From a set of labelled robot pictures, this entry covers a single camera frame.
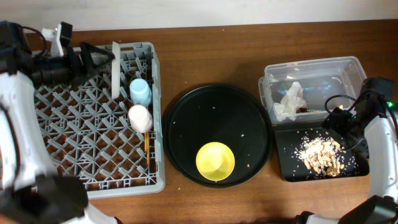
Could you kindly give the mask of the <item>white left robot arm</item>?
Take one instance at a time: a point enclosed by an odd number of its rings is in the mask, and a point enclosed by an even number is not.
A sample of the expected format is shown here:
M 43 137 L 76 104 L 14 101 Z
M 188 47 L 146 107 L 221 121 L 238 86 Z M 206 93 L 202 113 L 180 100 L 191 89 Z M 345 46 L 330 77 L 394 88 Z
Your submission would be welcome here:
M 1 213 L 18 223 L 117 223 L 91 203 L 82 181 L 61 176 L 44 144 L 35 112 L 40 86 L 84 84 L 100 64 L 99 48 L 70 47 L 72 25 L 59 24 L 55 35 L 33 54 L 25 27 L 1 22 Z

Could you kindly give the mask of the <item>white tissue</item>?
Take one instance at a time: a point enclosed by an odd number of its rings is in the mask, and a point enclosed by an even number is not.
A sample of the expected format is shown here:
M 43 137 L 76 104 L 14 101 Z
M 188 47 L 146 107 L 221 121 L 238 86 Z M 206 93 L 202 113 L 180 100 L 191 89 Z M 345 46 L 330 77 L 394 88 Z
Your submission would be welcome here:
M 297 111 L 306 106 L 307 102 L 303 98 L 303 88 L 299 82 L 293 82 L 280 103 L 274 103 L 274 113 L 279 122 L 286 118 L 295 121 Z

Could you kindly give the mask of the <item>wooden chopstick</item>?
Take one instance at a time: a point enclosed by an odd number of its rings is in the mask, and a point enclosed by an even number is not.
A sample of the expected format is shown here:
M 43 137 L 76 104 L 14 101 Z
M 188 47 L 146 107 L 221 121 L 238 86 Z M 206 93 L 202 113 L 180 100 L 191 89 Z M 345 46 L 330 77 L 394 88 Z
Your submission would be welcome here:
M 150 166 L 150 132 L 145 133 L 145 150 L 147 155 L 147 166 Z

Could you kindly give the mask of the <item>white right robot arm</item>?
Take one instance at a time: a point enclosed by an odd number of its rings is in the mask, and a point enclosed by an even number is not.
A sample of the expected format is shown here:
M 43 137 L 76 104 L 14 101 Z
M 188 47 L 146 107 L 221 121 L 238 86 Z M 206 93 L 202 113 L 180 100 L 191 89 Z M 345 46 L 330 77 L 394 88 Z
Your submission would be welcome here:
M 397 223 L 397 104 L 394 82 L 367 78 L 350 110 L 335 108 L 322 127 L 342 137 L 341 147 L 368 158 L 369 198 L 340 219 L 304 211 L 294 223 Z

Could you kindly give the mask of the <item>gold brown snack wrapper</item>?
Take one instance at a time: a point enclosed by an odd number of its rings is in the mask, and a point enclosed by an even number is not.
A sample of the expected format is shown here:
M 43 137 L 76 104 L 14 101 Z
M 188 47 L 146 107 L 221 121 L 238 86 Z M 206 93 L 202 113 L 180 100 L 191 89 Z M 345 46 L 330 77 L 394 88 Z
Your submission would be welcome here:
M 322 112 L 322 110 L 313 110 L 313 109 L 308 109 L 308 108 L 299 108 L 296 113 L 319 113 Z

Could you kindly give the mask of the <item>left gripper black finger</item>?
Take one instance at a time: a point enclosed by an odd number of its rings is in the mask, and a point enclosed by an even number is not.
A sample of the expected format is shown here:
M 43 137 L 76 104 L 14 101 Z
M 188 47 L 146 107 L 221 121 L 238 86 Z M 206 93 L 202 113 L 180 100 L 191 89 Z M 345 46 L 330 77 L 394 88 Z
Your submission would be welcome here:
M 80 58 L 87 70 L 97 70 L 115 59 L 112 52 L 98 48 L 87 42 L 82 42 L 80 49 Z
M 91 68 L 86 69 L 84 72 L 77 73 L 73 78 L 73 87 L 77 88 L 78 86 L 84 85 L 87 81 L 101 75 L 102 73 L 110 73 L 111 71 L 111 63 L 106 63 L 100 66 L 99 68 Z

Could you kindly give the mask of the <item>yellow bowl with food scraps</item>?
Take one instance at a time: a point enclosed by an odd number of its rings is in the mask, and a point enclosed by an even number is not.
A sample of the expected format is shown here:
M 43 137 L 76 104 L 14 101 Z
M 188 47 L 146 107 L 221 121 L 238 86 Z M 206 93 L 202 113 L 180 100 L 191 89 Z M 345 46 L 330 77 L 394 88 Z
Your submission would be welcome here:
M 218 182 L 232 174 L 235 156 L 227 145 L 221 142 L 209 142 L 199 149 L 195 163 L 205 179 Z

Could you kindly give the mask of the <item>white round plate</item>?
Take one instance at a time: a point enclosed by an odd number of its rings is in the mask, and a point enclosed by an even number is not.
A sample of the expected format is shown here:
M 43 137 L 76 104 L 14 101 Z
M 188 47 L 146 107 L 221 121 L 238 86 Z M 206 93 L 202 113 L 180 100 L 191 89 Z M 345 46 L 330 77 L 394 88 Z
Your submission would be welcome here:
M 118 43 L 113 42 L 112 53 L 115 59 L 112 61 L 111 65 L 111 97 L 113 100 L 120 96 L 120 46 Z

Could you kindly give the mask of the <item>pink plastic cup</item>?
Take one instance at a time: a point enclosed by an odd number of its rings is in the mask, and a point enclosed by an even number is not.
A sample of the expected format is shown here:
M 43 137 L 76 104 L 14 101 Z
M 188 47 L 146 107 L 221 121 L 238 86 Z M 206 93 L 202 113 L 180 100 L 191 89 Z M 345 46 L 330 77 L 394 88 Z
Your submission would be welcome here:
M 152 115 L 145 106 L 132 106 L 128 111 L 128 118 L 132 129 L 138 133 L 146 133 L 153 127 Z

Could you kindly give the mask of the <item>light blue plastic cup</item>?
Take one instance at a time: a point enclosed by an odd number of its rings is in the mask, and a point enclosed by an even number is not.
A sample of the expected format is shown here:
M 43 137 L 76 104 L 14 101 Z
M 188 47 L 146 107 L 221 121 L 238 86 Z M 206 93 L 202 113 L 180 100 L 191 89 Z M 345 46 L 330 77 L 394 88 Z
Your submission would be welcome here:
M 134 105 L 148 107 L 152 103 L 152 90 L 145 79 L 133 79 L 129 85 L 129 91 Z

